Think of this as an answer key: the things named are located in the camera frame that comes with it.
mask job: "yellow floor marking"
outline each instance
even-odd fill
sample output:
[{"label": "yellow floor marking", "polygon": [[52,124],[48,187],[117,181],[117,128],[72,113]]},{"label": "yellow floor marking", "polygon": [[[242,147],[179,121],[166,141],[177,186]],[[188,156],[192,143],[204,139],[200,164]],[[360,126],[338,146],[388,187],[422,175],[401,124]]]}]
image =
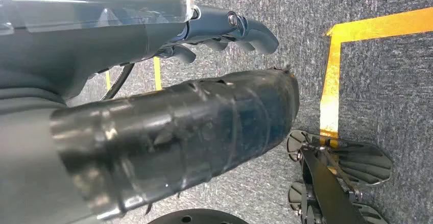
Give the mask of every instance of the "yellow floor marking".
[{"label": "yellow floor marking", "polygon": [[111,88],[111,79],[110,79],[110,71],[105,72],[105,86],[107,87],[107,91]]},{"label": "yellow floor marking", "polygon": [[433,7],[334,25],[320,101],[320,134],[338,138],[341,43],[433,31]]},{"label": "yellow floor marking", "polygon": [[153,70],[155,72],[155,88],[161,90],[161,62],[158,57],[153,58]]}]

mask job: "screw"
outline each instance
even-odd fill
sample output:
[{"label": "screw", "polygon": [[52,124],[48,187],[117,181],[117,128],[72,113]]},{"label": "screw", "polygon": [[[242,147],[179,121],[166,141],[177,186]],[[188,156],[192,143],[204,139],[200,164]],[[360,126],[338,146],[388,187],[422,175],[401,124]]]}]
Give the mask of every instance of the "screw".
[{"label": "screw", "polygon": [[237,25],[237,16],[235,13],[229,13],[229,24],[232,27]]}]

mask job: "transparent plastic cover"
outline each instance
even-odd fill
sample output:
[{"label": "transparent plastic cover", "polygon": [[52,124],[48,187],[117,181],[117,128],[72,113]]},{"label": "transparent plastic cover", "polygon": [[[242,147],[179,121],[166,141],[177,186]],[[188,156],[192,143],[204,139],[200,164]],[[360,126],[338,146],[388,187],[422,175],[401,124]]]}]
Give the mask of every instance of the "transparent plastic cover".
[{"label": "transparent plastic cover", "polygon": [[193,15],[193,4],[193,0],[2,0],[0,35],[16,28],[47,32],[186,22]]}]

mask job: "cable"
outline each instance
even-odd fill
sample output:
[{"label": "cable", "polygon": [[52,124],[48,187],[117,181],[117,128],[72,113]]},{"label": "cable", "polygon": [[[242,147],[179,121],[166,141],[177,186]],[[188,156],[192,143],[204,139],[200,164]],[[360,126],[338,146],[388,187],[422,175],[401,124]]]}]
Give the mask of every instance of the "cable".
[{"label": "cable", "polygon": [[107,91],[107,93],[105,93],[105,95],[101,98],[101,101],[112,99],[119,92],[126,79],[128,78],[129,74],[131,73],[134,65],[134,63],[131,63],[123,67],[122,72],[117,77],[116,81],[114,81],[113,85]]}]

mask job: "gray carpet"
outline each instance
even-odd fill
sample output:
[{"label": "gray carpet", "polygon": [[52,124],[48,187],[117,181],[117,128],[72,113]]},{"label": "gray carpet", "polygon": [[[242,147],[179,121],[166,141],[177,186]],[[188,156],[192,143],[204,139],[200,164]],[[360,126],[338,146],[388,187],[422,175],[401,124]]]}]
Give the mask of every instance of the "gray carpet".
[{"label": "gray carpet", "polygon": [[[336,23],[432,6],[431,0],[196,0],[231,9],[265,23],[281,45],[263,56],[235,46],[214,53],[195,48],[197,60],[184,65],[163,60],[163,86],[228,72],[285,67],[295,72],[301,108],[294,128],[318,132],[319,102],[329,38],[323,34]],[[371,142],[392,158],[390,181],[364,189],[365,202],[389,223],[433,223],[433,33],[346,43],[342,48],[340,136]],[[119,70],[111,72],[115,79]],[[119,95],[154,89],[153,63],[134,69]],[[105,77],[89,81],[72,105],[95,101],[105,92]],[[232,172],[128,213],[113,223],[147,223],[186,208],[212,208],[235,214],[251,224],[300,223],[287,204],[290,184],[300,178],[297,164],[282,146]]]}]

